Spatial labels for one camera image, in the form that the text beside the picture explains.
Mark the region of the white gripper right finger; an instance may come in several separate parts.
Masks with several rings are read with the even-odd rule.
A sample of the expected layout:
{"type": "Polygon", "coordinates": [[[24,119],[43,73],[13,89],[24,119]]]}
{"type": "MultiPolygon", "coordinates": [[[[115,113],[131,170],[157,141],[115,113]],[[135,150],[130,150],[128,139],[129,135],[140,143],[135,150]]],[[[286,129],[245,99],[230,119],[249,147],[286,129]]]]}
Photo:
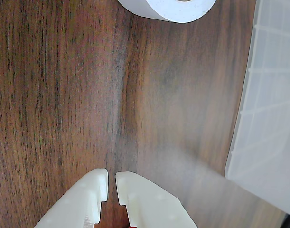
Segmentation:
{"type": "Polygon", "coordinates": [[[118,200],[132,228],[196,228],[180,200],[150,180],[129,171],[115,175],[118,200]]]}

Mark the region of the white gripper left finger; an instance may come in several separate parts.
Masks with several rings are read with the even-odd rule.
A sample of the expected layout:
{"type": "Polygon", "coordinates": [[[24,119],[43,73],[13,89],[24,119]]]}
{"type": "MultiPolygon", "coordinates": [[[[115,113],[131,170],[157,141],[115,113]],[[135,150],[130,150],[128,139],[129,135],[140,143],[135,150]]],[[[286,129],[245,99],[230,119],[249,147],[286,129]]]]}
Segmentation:
{"type": "Polygon", "coordinates": [[[108,171],[93,169],[79,179],[35,225],[37,228],[93,228],[108,199],[108,171]]]}

